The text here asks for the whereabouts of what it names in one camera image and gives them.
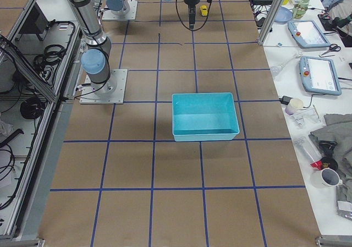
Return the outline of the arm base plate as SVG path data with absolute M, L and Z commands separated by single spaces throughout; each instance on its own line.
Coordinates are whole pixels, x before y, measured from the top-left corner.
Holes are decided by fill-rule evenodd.
M 137 0 L 106 0 L 103 21 L 128 21 L 136 19 Z
M 81 105 L 108 105 L 123 104 L 125 87 L 127 82 L 127 69 L 111 69 L 111 76 L 103 88 L 97 84 L 84 87 L 82 90 L 83 97 L 80 97 Z

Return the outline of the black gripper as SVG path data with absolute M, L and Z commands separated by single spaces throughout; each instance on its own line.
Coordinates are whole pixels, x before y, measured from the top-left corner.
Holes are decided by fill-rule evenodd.
M 188 19 L 189 19 L 189 28 L 193 29 L 196 19 L 196 5 L 200 0 L 184 0 L 184 3 L 188 5 Z

